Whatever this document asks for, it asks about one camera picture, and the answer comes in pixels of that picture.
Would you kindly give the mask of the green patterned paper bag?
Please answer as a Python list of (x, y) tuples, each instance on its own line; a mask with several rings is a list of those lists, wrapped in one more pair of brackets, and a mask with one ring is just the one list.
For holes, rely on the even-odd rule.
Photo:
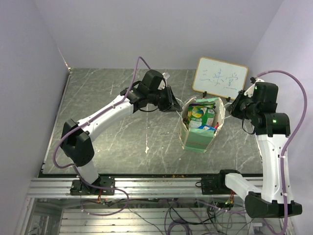
[(179, 118), (182, 149), (205, 153), (222, 129), (224, 119), (225, 107), (221, 98), (189, 99)]

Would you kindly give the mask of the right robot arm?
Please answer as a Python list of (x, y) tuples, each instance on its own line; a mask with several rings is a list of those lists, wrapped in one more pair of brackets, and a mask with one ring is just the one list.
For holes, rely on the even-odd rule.
[(235, 170), (226, 170), (215, 183), (222, 194), (230, 190), (244, 201), (251, 218), (283, 218), (302, 213), (291, 192), (288, 160), (283, 147), (291, 134), (290, 119), (276, 112), (278, 86), (257, 79), (246, 91), (241, 90), (229, 114), (241, 121), (249, 120), (262, 157), (263, 185), (257, 188)]

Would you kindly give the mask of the green snack packet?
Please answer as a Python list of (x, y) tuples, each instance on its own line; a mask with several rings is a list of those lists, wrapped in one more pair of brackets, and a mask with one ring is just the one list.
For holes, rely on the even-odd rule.
[(187, 110), (187, 124), (189, 128), (211, 126), (215, 118), (215, 103), (191, 104)]

